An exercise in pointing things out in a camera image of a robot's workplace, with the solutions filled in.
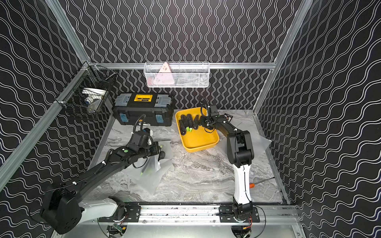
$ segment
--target marble surface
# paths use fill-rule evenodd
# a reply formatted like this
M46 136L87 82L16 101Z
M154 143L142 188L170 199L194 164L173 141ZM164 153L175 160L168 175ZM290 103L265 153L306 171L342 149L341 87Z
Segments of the marble surface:
M231 123L237 128L258 133L251 110L221 110L220 114L233 115ZM109 149L126 145L131 137L133 126L120 125L116 120L99 161ZM154 194L134 184L125 173L119 172L104 181L85 198L85 201L105 199L116 196L123 201L147 202L195 202L223 203L232 202L234 194L234 171L226 152L221 146L194 153L188 153L182 146L175 119L172 126L152 126L153 139L171 141L173 150L173 170L162 178ZM219 132L220 140L224 136ZM255 155L250 169L250 182L273 177L266 154ZM280 189L275 179L256 185L250 189L255 202L282 202Z

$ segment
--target clear plastic bag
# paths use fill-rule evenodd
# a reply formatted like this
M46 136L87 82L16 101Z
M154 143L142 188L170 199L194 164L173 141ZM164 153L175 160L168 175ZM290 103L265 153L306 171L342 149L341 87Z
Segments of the clear plastic bag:
M160 164L160 169L156 171L155 173L148 174L146 176L142 176L139 180L132 179L132 181L139 186L141 186L143 189L145 189L147 192L154 194L156 191L157 186L160 183L160 180L162 179L163 175L168 171L174 170L172 160L167 160Z
M271 143L271 140L268 140L268 139L260 136L259 133L254 129L249 128L248 131L250 132L251 142L253 144L254 158L257 158L266 150L266 148ZM226 139L226 137L224 137L222 140L220 140L220 142L218 142L216 147L219 148L219 150L227 156L227 139Z
M161 151L165 152L164 159L158 161L159 155L150 156L146 159L140 158L135 163L135 167L129 166L123 172L127 174L134 183L138 184L149 193L153 194L160 183L163 175L170 169L174 169L172 164L173 152L170 145L171 141L160 141Z

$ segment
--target white wavy line pattern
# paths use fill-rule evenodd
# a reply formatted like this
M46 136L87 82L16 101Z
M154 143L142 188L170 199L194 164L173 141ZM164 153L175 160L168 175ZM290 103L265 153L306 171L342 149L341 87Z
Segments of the white wavy line pattern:
M259 119L310 238L381 235L381 2L314 1Z
M93 62L274 62L301 0L60 0Z
M75 121L61 111L0 193L0 226L8 228L0 237L51 236L50 226L28 218L39 212L42 202L33 199L49 184L66 182L86 171L109 115L103 106L98 119Z
M80 62L45 0L0 2L0 166Z
M207 97L220 109L253 109L268 69L211 70L207 88L148 88L142 70L121 70L115 79L110 95L115 99L120 93L168 93L176 109L199 107L198 95Z

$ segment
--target black mounting plate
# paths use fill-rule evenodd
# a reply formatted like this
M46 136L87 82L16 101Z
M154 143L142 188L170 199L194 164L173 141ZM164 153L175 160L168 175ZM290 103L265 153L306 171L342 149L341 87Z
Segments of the black mounting plate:
M223 214L219 216L220 222L237 222L234 219L233 211L231 206L220 206L219 207L219 213ZM258 209L256 207L253 207L253 212L251 213L251 219L253 223L260 222L259 215L258 215Z
M124 222L138 222L140 217L141 206L125 206L128 217ZM112 217L100 217L99 222L114 222Z

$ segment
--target yellow tray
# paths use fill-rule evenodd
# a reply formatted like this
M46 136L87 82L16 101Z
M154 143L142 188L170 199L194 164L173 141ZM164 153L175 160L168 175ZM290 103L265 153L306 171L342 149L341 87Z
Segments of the yellow tray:
M202 113L206 115L207 110L203 108ZM179 134L180 134L179 120L181 119L180 116L187 115L187 114L191 114L193 119L196 115L199 115L200 117L201 116L200 108L196 107L196 108L190 108L190 109L185 109L185 110L176 112L175 118L176 118L177 128L179 130ZM214 132L212 133L207 133L205 132L204 127L202 126L199 126L197 130L193 129L193 131L191 132L187 131L187 133L183 136L180 134L180 137L181 137L182 145L184 146L185 150L188 152L206 150L206 149L214 147L219 142L219 136L216 130L214 130Z

